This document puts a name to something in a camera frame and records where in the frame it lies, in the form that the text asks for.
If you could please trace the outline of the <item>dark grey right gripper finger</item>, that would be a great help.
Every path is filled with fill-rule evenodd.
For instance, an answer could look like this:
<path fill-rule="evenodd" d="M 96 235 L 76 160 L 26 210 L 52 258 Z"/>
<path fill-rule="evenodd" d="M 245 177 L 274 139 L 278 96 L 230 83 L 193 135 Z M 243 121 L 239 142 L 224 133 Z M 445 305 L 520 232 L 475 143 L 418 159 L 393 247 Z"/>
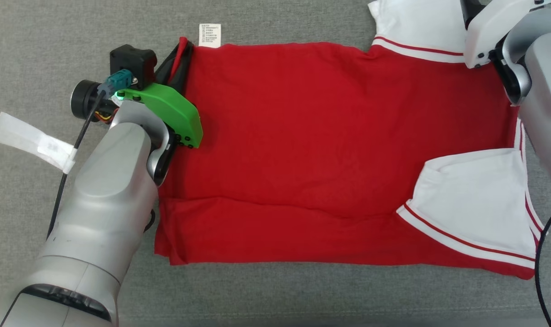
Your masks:
<path fill-rule="evenodd" d="M 489 0 L 460 0 L 464 26 L 468 29 L 471 21 L 489 4 Z"/>

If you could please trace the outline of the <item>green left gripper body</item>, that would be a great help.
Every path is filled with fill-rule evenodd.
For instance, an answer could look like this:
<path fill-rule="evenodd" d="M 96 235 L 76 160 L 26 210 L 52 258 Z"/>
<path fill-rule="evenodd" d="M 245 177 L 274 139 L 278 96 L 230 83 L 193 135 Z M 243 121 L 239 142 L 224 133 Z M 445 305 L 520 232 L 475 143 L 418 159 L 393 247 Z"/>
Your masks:
<path fill-rule="evenodd" d="M 196 149 L 200 147 L 204 133 L 199 112 L 175 89 L 153 83 L 143 90 L 122 89 L 117 92 L 117 99 L 143 103 L 182 137 L 184 145 Z"/>

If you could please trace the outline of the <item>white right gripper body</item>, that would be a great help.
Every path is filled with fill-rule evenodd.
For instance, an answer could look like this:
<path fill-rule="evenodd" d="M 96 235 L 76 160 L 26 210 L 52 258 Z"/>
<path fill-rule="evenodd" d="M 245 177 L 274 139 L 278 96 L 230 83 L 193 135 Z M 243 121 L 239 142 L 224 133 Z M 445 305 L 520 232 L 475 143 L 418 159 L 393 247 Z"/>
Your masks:
<path fill-rule="evenodd" d="M 464 60 L 467 68 L 489 63 L 488 53 L 529 12 L 547 5 L 547 0 L 491 0 L 466 29 Z"/>

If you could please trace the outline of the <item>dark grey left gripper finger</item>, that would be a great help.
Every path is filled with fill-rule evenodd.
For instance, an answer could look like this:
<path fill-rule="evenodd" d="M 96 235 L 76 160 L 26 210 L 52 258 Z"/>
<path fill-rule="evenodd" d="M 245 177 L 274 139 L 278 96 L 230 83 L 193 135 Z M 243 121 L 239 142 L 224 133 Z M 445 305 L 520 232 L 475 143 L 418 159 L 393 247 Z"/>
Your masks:
<path fill-rule="evenodd" d="M 189 73 L 193 43 L 179 43 L 171 68 L 171 87 L 179 94 L 184 94 Z"/>
<path fill-rule="evenodd" d="M 170 86 L 170 87 L 182 87 L 178 70 L 180 60 L 182 56 L 182 48 L 179 43 L 171 51 L 167 58 L 162 62 L 159 68 L 155 71 L 156 83 Z"/>

